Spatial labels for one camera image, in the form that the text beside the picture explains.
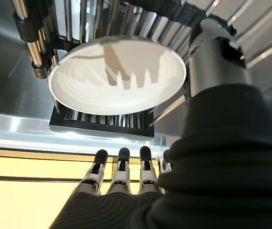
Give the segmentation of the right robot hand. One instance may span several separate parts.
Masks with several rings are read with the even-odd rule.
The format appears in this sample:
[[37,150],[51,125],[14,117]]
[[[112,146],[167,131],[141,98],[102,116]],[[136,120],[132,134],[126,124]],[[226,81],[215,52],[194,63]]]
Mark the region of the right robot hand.
[[190,100],[172,170],[150,192],[73,192],[53,229],[272,229],[272,116],[234,37],[212,19],[190,36]]

